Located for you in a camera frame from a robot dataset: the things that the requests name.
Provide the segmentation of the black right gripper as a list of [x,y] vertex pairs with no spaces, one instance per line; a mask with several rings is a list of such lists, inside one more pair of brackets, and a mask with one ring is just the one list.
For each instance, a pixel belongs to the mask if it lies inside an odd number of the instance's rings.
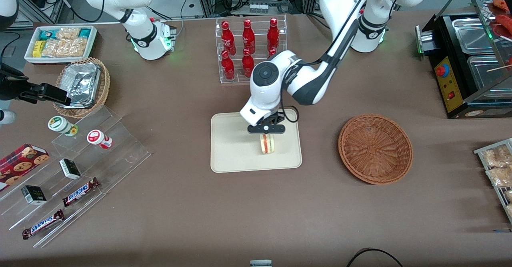
[[[22,100],[26,102],[37,102],[37,93],[33,92],[36,84],[30,83],[28,77],[17,69],[11,68],[5,63],[1,63],[0,74],[0,99]],[[44,100],[53,103],[70,105],[71,99],[67,97],[67,92],[51,84],[40,84],[38,93],[44,96]]]

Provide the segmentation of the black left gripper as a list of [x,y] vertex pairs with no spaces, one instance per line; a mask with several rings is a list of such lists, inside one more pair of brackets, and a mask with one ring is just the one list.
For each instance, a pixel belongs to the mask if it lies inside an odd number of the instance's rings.
[[258,125],[276,125],[286,119],[285,112],[275,112],[267,118],[263,118],[258,121]]

